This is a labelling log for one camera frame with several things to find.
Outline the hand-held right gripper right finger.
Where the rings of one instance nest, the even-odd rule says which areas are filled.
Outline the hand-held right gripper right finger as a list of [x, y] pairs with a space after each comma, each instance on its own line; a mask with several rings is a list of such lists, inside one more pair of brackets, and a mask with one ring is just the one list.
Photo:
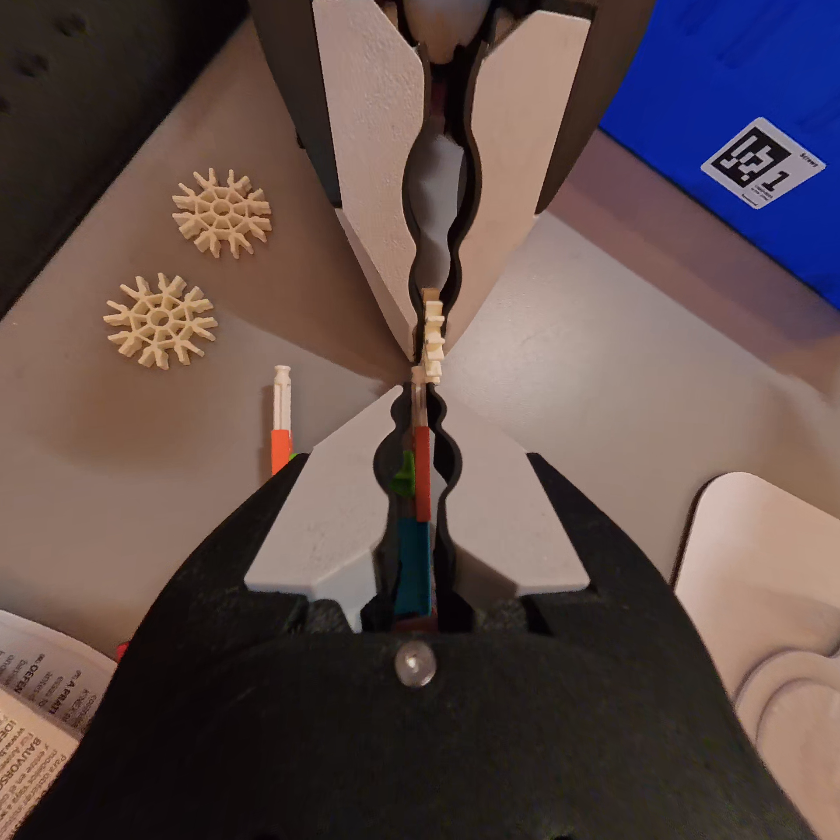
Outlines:
[[468, 632], [477, 611], [525, 595], [584, 591], [590, 576], [526, 450], [435, 385], [427, 416], [445, 482], [434, 549], [438, 629]]

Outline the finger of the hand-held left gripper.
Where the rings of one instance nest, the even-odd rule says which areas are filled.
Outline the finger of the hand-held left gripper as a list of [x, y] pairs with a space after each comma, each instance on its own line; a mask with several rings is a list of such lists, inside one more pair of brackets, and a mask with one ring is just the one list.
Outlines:
[[424, 43], [410, 45], [373, 1], [315, 1], [340, 206], [335, 213], [384, 319], [409, 361], [417, 231], [405, 175], [428, 115]]
[[537, 10], [479, 63], [468, 126], [478, 198], [457, 249], [459, 288], [446, 316], [459, 339], [529, 235], [591, 22]]

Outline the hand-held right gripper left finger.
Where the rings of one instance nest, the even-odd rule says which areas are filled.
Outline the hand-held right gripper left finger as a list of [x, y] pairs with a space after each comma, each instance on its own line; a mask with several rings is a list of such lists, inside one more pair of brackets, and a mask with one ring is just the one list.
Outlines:
[[410, 423], [411, 387], [397, 385], [312, 450], [245, 575], [251, 591], [336, 602], [361, 632], [385, 588], [376, 554]]

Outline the lime green spool rod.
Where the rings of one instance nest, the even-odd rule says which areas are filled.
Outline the lime green spool rod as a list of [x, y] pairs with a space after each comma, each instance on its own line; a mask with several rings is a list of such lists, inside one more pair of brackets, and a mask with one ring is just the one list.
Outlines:
[[297, 488], [329, 508], [364, 495], [378, 499], [390, 491], [411, 497], [414, 458], [404, 454], [401, 444], [384, 448], [380, 439], [331, 436], [304, 458]]

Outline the white snowflake connector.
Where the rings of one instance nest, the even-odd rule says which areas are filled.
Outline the white snowflake connector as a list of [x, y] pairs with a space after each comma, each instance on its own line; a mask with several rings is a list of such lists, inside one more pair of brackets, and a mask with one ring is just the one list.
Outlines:
[[423, 344], [421, 368], [423, 381], [438, 385], [442, 378], [445, 359], [445, 315], [440, 292], [433, 287], [422, 289], [423, 301]]
[[199, 287], [187, 289], [180, 276], [170, 279], [159, 273], [156, 288], [136, 276], [133, 285], [122, 284], [121, 291], [131, 302], [108, 301], [110, 313], [102, 320], [114, 329], [108, 339], [122, 356], [166, 371], [172, 356], [184, 366], [193, 356], [204, 356], [196, 340], [215, 341], [213, 303]]
[[226, 246], [233, 258], [242, 251], [253, 254], [252, 239], [265, 243], [271, 231], [271, 207], [261, 189], [254, 189], [249, 178], [237, 178], [230, 170], [221, 182], [210, 168], [206, 175], [193, 174], [196, 186], [179, 185], [172, 201], [173, 213], [182, 236], [202, 253], [219, 258]]

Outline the blue plastic bin with label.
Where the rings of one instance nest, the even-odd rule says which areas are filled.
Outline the blue plastic bin with label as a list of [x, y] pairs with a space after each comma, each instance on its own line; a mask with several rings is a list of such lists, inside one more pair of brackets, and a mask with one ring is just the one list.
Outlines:
[[838, 1], [657, 2], [601, 129], [838, 309]]

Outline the black perforated board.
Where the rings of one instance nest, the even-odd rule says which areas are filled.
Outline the black perforated board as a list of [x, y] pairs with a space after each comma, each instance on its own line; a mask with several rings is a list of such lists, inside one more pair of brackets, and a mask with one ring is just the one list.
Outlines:
[[1, 2], [1, 314], [241, 25], [245, 1]]

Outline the white instruction booklet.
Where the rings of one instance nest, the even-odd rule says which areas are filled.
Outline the white instruction booklet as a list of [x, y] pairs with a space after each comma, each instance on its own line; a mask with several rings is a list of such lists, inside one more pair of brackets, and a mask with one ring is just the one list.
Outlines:
[[1, 611], [1, 838], [12, 838], [91, 725], [117, 663]]

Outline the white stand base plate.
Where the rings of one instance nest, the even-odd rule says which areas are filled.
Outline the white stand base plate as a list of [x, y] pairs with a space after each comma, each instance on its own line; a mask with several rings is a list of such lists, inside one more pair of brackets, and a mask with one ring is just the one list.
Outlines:
[[715, 478], [675, 593], [762, 761], [814, 833], [838, 838], [838, 519], [749, 473]]

